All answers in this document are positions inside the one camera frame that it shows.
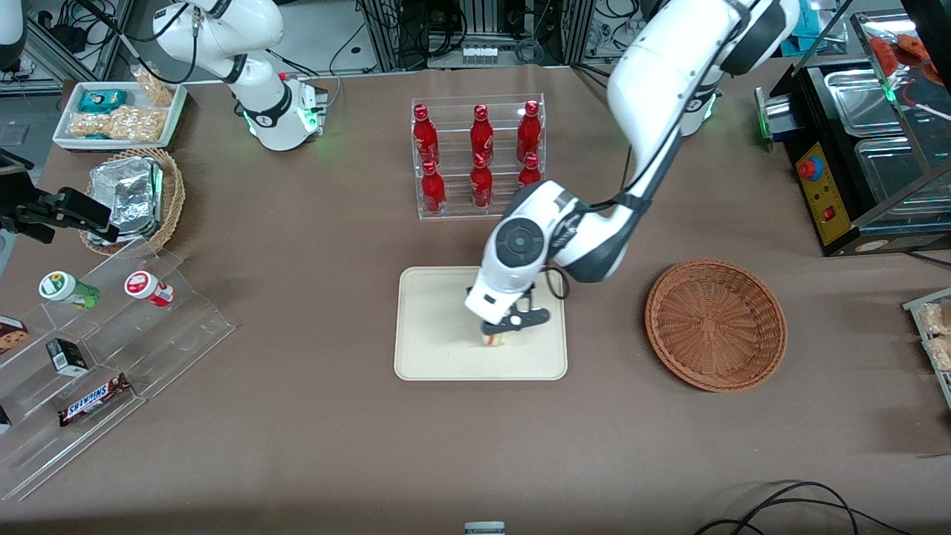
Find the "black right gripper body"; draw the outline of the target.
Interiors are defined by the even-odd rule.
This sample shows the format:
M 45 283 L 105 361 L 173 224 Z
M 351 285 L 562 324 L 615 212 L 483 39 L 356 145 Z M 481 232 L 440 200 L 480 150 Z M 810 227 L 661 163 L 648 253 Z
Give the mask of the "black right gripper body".
M 2 200 L 1 224 L 8 233 L 30 237 L 42 244 L 50 244 L 55 237 L 47 223 L 55 222 L 55 214 L 46 197 L 38 197 L 30 202 Z

